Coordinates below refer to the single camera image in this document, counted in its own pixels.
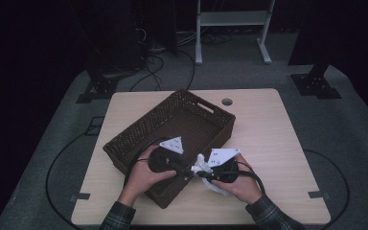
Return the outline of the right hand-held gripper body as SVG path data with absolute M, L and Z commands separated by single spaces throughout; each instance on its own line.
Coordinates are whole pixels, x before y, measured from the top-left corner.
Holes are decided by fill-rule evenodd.
M 208 166 L 213 170 L 212 178 L 224 183 L 233 183 L 239 170 L 236 156 L 239 149 L 212 149 L 208 159 Z

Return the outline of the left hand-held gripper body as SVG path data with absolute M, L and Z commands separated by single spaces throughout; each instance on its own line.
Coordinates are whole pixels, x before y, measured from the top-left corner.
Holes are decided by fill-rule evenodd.
M 154 173 L 172 171 L 182 161 L 184 153 L 181 137 L 156 138 L 153 142 L 157 146 L 148 158 L 149 168 Z

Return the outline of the white knitted cloth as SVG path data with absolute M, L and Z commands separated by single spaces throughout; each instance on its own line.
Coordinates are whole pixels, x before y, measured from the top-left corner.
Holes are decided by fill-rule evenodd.
M 202 153 L 197 156 L 195 163 L 191 166 L 191 171 L 194 174 L 197 173 L 211 173 L 213 170 L 209 167 L 208 163 L 205 161 L 205 157 Z M 211 191 L 221 194 L 223 196 L 230 196 L 229 192 L 224 191 L 223 189 L 213 185 L 206 178 L 202 177 L 204 185 Z

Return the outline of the brown woven basket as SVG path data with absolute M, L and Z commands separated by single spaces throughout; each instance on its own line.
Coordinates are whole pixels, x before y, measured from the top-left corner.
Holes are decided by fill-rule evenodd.
M 188 167 L 202 153 L 222 147 L 232 135 L 236 117 L 199 96 L 178 90 L 128 126 L 103 146 L 114 166 L 129 176 L 133 164 L 156 138 L 181 137 L 184 153 L 180 163 Z M 193 175 L 176 176 L 153 185 L 147 196 L 160 208 L 167 208 Z

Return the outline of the person's right hand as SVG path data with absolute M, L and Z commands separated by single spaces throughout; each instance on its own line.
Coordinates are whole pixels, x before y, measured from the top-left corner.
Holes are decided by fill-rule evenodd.
M 239 175 L 233 183 L 213 180 L 212 184 L 246 204 L 255 203 L 263 195 L 256 180 L 248 175 Z

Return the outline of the person's left hand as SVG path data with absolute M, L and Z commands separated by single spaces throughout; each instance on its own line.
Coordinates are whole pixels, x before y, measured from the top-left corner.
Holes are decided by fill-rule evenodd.
M 148 147 L 135 162 L 128 181 L 117 199 L 119 203 L 132 207 L 136 199 L 154 184 L 176 175 L 176 171 L 153 172 L 150 169 L 148 158 L 156 149 L 157 146 Z

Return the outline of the black tape square outline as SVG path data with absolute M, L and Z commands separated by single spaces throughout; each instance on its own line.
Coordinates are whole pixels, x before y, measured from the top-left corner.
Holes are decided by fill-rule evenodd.
M 104 123 L 104 116 L 94 116 L 91 118 L 84 135 L 85 136 L 98 136 L 101 132 Z

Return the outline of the black tape strip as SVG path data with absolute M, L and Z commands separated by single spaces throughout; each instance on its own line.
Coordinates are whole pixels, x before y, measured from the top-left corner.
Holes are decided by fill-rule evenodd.
M 76 195 L 71 195 L 69 197 L 69 201 L 71 201 L 71 202 L 77 202 L 79 199 L 88 200 L 89 198 L 90 198 L 90 194 L 87 194 L 87 193 L 79 193 L 79 194 L 76 194 Z
M 328 193 L 323 193 L 321 191 L 308 192 L 308 194 L 310 198 L 319 198 L 319 197 L 322 197 L 324 199 L 330 198 L 330 195 Z

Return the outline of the black stand base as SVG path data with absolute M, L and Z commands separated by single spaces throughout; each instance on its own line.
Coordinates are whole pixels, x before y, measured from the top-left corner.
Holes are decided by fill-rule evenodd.
M 118 80 L 107 78 L 100 71 L 87 70 L 89 83 L 85 90 L 78 96 L 77 104 L 89 104 L 93 100 L 110 99 L 115 93 Z
M 307 74 L 290 76 L 301 96 L 315 96 L 320 100 L 341 98 L 337 90 L 325 79 L 328 67 L 328 62 L 319 62 L 315 63 Z

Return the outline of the white metal stand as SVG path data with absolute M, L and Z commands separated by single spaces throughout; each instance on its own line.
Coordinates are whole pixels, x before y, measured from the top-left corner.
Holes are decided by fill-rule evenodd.
M 269 0 L 263 11 L 202 11 L 201 0 L 196 4 L 195 64 L 202 64 L 201 29 L 207 27 L 262 26 L 261 36 L 256 39 L 265 64 L 272 60 L 265 46 L 266 36 L 276 0 Z

